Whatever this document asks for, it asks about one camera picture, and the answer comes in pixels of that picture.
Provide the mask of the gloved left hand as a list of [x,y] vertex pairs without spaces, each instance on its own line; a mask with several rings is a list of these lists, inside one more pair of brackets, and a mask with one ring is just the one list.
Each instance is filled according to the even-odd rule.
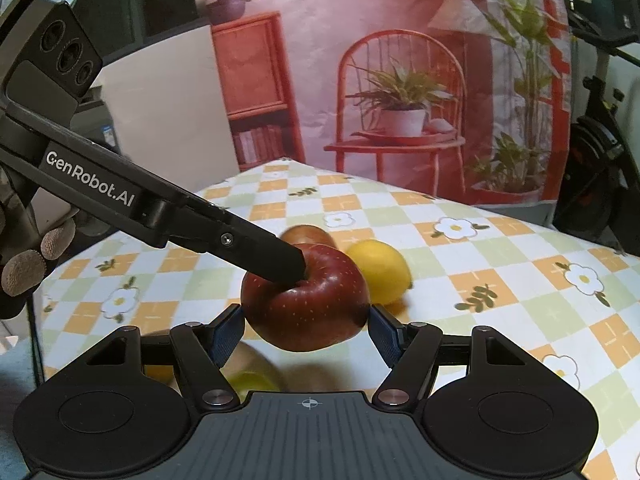
[[78,209],[1,169],[1,317],[15,318],[76,234]]

